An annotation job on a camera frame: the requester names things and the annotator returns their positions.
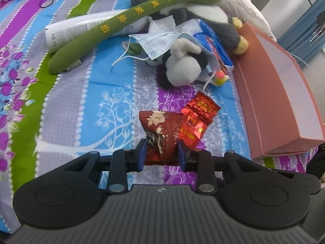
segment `candy wrapper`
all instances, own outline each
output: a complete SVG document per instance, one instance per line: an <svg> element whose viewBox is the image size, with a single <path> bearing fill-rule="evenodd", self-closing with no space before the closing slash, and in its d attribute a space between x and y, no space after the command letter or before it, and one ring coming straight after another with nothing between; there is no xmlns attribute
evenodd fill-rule
<svg viewBox="0 0 325 244"><path fill-rule="evenodd" d="M177 162L175 145L183 115L164 111L140 111L139 119L149 141L146 163L171 164Z"/></svg>
<svg viewBox="0 0 325 244"><path fill-rule="evenodd" d="M209 96L199 91L181 111L184 121L178 139L183 139L189 148L196 148L207 127L212 123L214 116L220 109L221 107Z"/></svg>

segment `white pillow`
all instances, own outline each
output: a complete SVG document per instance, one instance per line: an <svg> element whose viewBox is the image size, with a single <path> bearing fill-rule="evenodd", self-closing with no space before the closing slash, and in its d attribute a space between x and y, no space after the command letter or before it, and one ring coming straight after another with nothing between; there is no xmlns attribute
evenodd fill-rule
<svg viewBox="0 0 325 244"><path fill-rule="evenodd" d="M221 0L217 4L226 14L236 16L243 22L249 22L261 32L276 41L271 28L262 13L252 4L251 0Z"/></svg>

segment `green plush massage hammer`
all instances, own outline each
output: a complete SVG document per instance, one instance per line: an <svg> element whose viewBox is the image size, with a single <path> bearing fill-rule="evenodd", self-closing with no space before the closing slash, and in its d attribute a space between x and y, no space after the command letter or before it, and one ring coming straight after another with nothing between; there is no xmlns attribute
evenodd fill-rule
<svg viewBox="0 0 325 244"><path fill-rule="evenodd" d="M220 1L221 0L150 0L134 6L90 29L59 49L50 60L49 73L58 74L64 71L114 33L163 8L182 2L216 4Z"/></svg>

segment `curtain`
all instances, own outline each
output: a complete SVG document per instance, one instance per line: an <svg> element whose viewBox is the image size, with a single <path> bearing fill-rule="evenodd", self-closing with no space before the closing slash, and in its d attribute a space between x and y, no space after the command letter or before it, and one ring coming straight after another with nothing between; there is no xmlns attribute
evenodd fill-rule
<svg viewBox="0 0 325 244"><path fill-rule="evenodd" d="M313 34L317 26L317 16L323 14L325 10L325 0L317 0L304 15L280 37L277 42L288 52L298 56L308 63L325 45L325 34L316 36L312 42L310 40L316 35ZM296 58L300 67L305 64Z"/></svg>

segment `bed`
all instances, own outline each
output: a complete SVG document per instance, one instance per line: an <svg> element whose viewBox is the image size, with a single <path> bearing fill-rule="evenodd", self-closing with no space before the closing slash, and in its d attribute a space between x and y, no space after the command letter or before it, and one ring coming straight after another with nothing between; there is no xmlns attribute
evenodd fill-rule
<svg viewBox="0 0 325 244"><path fill-rule="evenodd" d="M20 226L12 209L14 192L24 183L82 154L101 155L135 147L144 131L138 113L144 110L180 111L201 86L165 91L157 86L156 69L126 59L111 72L111 63L124 51L128 37L115 37L84 56L82 64L59 75L48 73L44 28L66 17L124 9L130 0L1 0L0 3L0 230ZM199 147L221 156L227 149L250 159L242 105L231 80L208 87L222 107ZM256 159L259 164L305 172L316 153ZM100 187L105 187L105 173ZM134 183L194 184L194 173L179 167L145 166L129 173Z"/></svg>

